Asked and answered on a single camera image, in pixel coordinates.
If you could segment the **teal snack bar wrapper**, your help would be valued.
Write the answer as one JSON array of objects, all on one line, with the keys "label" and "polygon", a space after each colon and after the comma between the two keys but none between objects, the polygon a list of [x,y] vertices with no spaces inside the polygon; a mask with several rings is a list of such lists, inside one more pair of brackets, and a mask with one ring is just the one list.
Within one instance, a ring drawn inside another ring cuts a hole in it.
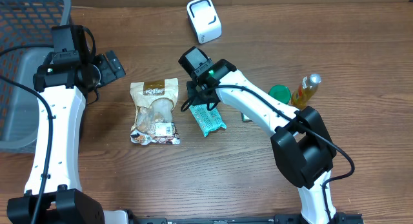
[{"label": "teal snack bar wrapper", "polygon": [[210,132],[216,131],[220,128],[227,128],[217,108],[209,111],[207,110],[207,106],[205,104],[192,105],[190,106],[190,111],[197,121],[204,137],[207,137]]}]

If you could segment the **brown Pantree snack pouch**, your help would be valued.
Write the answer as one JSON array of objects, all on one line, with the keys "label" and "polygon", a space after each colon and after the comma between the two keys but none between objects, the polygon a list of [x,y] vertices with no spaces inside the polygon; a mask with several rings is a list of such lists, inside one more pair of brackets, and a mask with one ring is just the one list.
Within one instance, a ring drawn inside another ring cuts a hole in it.
[{"label": "brown Pantree snack pouch", "polygon": [[140,145],[180,144],[172,117],[179,95],[178,79],[131,83],[130,95],[136,108],[131,142]]}]

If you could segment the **teal tissue pack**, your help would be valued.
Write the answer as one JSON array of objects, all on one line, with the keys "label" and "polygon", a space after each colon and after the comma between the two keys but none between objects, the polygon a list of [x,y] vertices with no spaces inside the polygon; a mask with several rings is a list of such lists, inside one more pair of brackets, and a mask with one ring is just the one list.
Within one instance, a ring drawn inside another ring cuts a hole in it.
[{"label": "teal tissue pack", "polygon": [[244,114],[241,114],[241,119],[242,119],[243,122],[251,121],[251,119],[248,116],[244,115]]}]

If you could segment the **green lidded cup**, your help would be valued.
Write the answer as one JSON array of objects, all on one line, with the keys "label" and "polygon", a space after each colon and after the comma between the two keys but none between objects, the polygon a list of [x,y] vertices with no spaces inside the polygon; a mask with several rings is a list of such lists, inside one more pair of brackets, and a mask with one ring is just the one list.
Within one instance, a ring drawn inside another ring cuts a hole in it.
[{"label": "green lidded cup", "polygon": [[268,94],[284,104],[288,104],[291,98],[290,90],[285,85],[274,85]]}]

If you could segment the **yellow oil bottle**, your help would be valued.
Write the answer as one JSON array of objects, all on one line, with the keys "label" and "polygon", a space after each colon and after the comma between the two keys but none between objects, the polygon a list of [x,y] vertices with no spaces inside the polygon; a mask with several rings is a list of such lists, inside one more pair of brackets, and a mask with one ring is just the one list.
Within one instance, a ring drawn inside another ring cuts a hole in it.
[{"label": "yellow oil bottle", "polygon": [[291,105],[303,110],[308,105],[310,98],[317,92],[321,81],[319,74],[310,74],[304,77],[298,89],[292,94]]}]

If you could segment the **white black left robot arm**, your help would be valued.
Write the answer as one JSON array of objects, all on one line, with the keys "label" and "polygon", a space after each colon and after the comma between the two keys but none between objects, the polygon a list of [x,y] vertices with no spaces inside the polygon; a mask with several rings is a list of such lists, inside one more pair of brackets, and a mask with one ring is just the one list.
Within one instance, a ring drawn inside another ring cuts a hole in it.
[{"label": "white black left robot arm", "polygon": [[99,84],[99,65],[77,52],[49,53],[34,74],[39,105],[35,158],[25,192],[8,200],[12,223],[132,223],[128,211],[103,210],[83,193],[78,148],[86,98]]}]

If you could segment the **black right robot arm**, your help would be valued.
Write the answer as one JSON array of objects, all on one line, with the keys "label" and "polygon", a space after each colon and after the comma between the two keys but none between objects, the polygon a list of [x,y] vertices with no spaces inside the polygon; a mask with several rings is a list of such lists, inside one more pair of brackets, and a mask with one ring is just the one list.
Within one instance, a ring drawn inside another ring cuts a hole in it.
[{"label": "black right robot arm", "polygon": [[337,223],[330,176],[337,150],[319,113],[283,104],[253,85],[233,64],[221,59],[189,59],[179,64],[200,89],[183,104],[199,98],[208,107],[218,102],[246,114],[270,137],[277,168],[299,191],[305,223]]}]

